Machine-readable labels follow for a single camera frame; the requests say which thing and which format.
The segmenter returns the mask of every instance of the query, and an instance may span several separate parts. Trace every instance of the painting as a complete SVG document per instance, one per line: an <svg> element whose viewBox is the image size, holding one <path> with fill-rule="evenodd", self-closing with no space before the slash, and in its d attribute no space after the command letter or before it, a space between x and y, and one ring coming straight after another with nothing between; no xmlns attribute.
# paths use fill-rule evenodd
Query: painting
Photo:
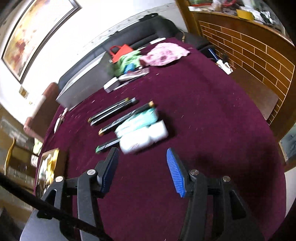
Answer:
<svg viewBox="0 0 296 241"><path fill-rule="evenodd" d="M45 43L80 8L75 0L30 2L16 23L2 56L20 83Z"/></svg>

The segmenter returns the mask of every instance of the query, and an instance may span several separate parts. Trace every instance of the bag strap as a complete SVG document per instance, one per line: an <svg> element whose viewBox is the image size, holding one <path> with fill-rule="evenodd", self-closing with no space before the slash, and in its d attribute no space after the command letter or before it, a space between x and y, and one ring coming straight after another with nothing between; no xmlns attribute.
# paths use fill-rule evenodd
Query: bag strap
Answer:
<svg viewBox="0 0 296 241"><path fill-rule="evenodd" d="M115 47L121 49L121 46L118 46L118 45L114 45L114 46L112 46L112 47L110 48L110 54L111 54L112 56L115 55L115 54L112 52L112 49L115 48Z"/></svg>

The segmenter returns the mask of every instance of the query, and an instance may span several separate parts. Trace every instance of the wooden chair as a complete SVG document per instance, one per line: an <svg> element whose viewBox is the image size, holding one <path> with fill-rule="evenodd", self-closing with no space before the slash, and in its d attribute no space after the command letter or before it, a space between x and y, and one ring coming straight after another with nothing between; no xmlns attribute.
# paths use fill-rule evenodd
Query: wooden chair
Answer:
<svg viewBox="0 0 296 241"><path fill-rule="evenodd" d="M7 156L6 156L6 160L5 160L5 164L4 164L4 175L8 176L8 167L11 167L19 172L22 172L24 174L26 174L27 176L30 176L32 178L35 178L35 174L36 174L36 168L33 167L31 165L31 162L24 162L23 160L18 159L17 157L13 156L13 150L15 150L16 148L30 154L30 155L34 155L39 157L39 155L35 154L34 152L27 150L19 145L16 144L16 139L13 138L13 142L11 147L9 148L8 152L7 152ZM34 187L32 185L27 184L26 182L20 180L20 179L14 179L14 181L22 186L23 188L32 191L34 189Z"/></svg>

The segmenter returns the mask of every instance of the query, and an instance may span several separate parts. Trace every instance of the red paper bag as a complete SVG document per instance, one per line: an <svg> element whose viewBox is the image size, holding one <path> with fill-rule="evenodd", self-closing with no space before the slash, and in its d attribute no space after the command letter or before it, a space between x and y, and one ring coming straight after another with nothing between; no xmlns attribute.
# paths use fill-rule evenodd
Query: red paper bag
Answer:
<svg viewBox="0 0 296 241"><path fill-rule="evenodd" d="M117 53L112 52L112 49L115 47L119 48ZM130 53L132 51L133 49L129 47L127 44L124 44L123 46L117 46L117 45L112 46L110 48L110 55L112 56L112 62L116 63L122 55Z"/></svg>

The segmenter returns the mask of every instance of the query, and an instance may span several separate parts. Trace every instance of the marker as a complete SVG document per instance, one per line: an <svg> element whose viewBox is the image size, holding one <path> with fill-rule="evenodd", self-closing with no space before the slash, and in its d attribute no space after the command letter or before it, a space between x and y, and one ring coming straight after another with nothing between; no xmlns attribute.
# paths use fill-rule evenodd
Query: marker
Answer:
<svg viewBox="0 0 296 241"><path fill-rule="evenodd" d="M119 143L120 141L120 138L119 139L113 139L111 141L108 141L106 143L104 143L103 145L99 145L97 148L96 148L96 153L99 154L101 151L109 148L109 147L113 147L115 146L117 143Z"/></svg>
<svg viewBox="0 0 296 241"><path fill-rule="evenodd" d="M113 105L109 106L105 110L102 110L100 113L90 117L87 122L91 123L94 119L97 119L100 115L103 115L104 113L116 108L117 106L120 106L121 104L127 102L128 100L129 100L129 98L125 98L124 100L121 100L121 101L117 102L116 104L113 104Z"/></svg>
<svg viewBox="0 0 296 241"><path fill-rule="evenodd" d="M102 122L104 122L106 119L109 119L110 117L116 115L118 112L121 112L125 109L127 109L128 107L136 104L138 101L136 100L136 98L132 98L131 100L117 106L116 108L112 109L111 111L107 112L104 115L100 115L99 118L93 120L91 122L91 126L96 126Z"/></svg>
<svg viewBox="0 0 296 241"><path fill-rule="evenodd" d="M128 114L124 115L123 117L120 117L119 119L117 119L116 121L112 122L111 124L105 126L104 128L102 128L99 131L99 136L104 135L105 133L107 133L108 131L110 131L111 129L119 126L121 123L123 123L125 120L127 120L128 118L130 118L132 115L141 113L145 110L148 110L150 108L154 107L154 103L153 101L150 101L149 103L139 107L138 109L135 109L131 112L129 112Z"/></svg>

